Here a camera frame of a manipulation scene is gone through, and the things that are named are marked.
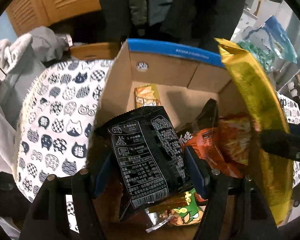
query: white wall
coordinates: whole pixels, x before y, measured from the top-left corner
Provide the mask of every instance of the white wall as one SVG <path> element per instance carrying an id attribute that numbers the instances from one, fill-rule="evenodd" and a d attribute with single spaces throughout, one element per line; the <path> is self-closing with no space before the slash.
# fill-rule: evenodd
<path id="1" fill-rule="evenodd" d="M 11 43 L 17 39 L 6 12 L 0 16 L 0 40 L 8 39 Z"/>

